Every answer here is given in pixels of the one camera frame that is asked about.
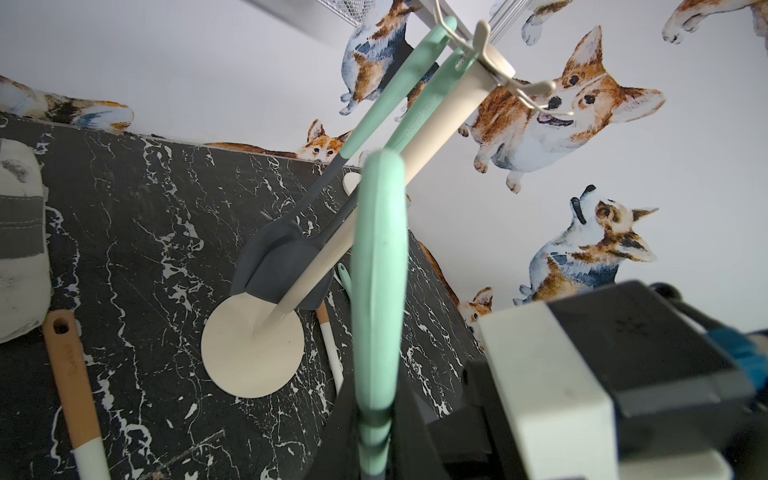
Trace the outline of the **grey spatula mint handle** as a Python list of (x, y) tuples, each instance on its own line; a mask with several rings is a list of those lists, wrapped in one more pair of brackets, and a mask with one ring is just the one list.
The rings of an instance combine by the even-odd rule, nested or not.
[[(441, 65), (387, 142), (384, 151), (398, 154), (405, 161), (407, 180), (419, 173), (447, 142), (452, 130), (469, 116), (467, 88), (471, 86), (474, 74), (481, 70), (475, 56), (456, 50)], [(355, 209), (358, 195), (352, 193), (351, 196), (356, 197)], [(322, 244), (313, 261), (279, 302), (243, 293), (273, 304), (287, 298), (293, 304), (292, 309), (318, 309), (329, 289), (332, 267), (353, 244), (354, 209)]]
[(346, 292), (347, 297), (349, 300), (352, 300), (352, 280), (348, 270), (343, 263), (338, 263), (336, 265), (336, 273), (339, 279), (339, 283)]

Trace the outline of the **cream slotted turner wooden handle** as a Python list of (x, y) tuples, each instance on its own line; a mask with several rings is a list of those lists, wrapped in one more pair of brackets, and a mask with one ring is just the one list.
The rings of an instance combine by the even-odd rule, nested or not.
[(320, 307), (316, 310), (316, 316), (321, 329), (329, 367), (333, 376), (335, 390), (336, 393), (339, 393), (344, 382), (343, 366), (338, 354), (332, 326), (330, 323), (330, 317), (324, 302), (322, 302)]

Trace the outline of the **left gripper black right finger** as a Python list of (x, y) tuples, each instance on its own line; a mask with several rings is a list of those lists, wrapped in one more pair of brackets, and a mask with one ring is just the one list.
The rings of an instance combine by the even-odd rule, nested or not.
[(407, 383), (398, 384), (392, 413), (389, 478), (449, 479)]

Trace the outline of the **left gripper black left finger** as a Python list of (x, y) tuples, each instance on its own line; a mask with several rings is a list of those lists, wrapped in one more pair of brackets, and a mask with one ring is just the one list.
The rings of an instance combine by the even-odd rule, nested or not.
[(357, 480), (358, 459), (357, 404), (355, 385), (344, 383), (313, 456), (306, 480)]

